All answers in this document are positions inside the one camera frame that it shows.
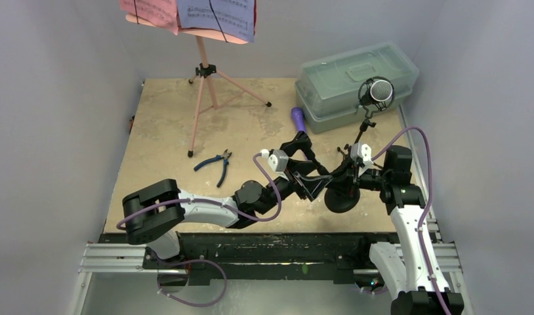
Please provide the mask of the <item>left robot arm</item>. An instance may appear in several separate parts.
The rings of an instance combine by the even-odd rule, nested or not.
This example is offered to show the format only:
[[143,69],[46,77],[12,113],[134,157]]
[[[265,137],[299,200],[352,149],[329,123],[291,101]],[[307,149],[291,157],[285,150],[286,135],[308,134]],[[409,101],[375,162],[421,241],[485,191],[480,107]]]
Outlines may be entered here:
[[184,262],[184,250],[174,231],[181,223],[205,223],[243,229],[256,222],[276,219],[285,198],[296,194],[314,200],[333,180],[327,169],[313,161],[289,160],[277,178],[264,174],[266,186],[248,180],[226,198],[192,194],[168,178],[125,196],[124,217],[117,229],[131,245],[146,245],[167,267]]

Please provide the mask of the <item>purple microphone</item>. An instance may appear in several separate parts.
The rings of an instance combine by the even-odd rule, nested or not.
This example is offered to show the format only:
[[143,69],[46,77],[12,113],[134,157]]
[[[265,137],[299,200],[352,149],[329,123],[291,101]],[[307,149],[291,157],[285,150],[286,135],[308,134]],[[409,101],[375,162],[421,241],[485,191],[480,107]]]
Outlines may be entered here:
[[292,147],[296,151],[306,153],[312,146],[311,139],[306,133],[304,112],[300,107],[294,107],[291,109],[291,119],[296,127],[297,133],[292,140]]

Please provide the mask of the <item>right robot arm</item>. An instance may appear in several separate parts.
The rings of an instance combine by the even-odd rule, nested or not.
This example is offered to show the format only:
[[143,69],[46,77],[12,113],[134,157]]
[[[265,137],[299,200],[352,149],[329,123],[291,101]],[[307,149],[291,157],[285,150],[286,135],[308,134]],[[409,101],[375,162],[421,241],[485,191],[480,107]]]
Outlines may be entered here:
[[381,169],[371,148],[356,143],[339,148],[342,166],[359,189],[377,190],[396,229],[400,248],[389,242],[359,246],[358,261],[376,266],[392,298],[391,314],[462,314],[464,299],[451,290],[438,264],[426,220],[428,201],[411,183],[412,151],[391,145]]

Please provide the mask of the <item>black round-base mic stand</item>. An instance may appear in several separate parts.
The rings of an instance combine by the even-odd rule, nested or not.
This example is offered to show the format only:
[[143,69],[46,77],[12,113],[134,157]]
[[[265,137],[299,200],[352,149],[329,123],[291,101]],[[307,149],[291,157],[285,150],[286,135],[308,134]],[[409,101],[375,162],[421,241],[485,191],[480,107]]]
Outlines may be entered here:
[[[314,177],[318,175],[331,175],[343,171],[352,171],[352,159],[350,156],[345,160],[341,161],[340,165],[334,169],[333,171],[328,171],[325,166],[323,166],[317,159],[316,155],[311,148],[304,154],[301,151],[296,151],[295,148],[292,147],[292,140],[289,142],[284,142],[279,147],[280,150],[283,150],[289,157],[289,159],[295,159],[295,160],[301,160],[301,161],[313,161],[317,165],[317,170],[311,172],[309,177]],[[334,212],[334,213],[345,213],[349,210],[351,210],[353,207],[355,207],[359,201],[360,198],[360,192],[358,195],[355,196],[344,196],[336,193],[334,190],[328,190],[327,186],[322,191],[324,192],[324,203],[325,206],[328,208],[328,210]]]

